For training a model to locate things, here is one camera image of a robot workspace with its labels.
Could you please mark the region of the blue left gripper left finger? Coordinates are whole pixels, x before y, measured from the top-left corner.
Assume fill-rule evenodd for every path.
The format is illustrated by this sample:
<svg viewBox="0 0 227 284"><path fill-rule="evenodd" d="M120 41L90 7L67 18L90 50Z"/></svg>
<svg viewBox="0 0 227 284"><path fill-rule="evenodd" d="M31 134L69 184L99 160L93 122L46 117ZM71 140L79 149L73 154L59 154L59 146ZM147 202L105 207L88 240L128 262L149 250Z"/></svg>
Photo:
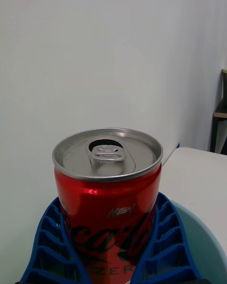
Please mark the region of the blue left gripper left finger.
<svg viewBox="0 0 227 284"><path fill-rule="evenodd" d="M44 212L35 234L24 284L90 284L88 272L66 235L60 201Z"/></svg>

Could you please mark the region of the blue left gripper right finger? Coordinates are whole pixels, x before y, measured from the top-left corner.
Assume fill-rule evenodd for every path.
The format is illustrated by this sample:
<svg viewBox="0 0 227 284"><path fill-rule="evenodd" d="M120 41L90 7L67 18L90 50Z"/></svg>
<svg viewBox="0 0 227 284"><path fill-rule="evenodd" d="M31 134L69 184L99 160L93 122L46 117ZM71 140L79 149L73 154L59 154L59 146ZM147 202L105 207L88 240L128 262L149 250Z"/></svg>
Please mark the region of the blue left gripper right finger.
<svg viewBox="0 0 227 284"><path fill-rule="evenodd" d="M154 229L130 283L184 284L199 279L183 222L173 203L159 193Z"/></svg>

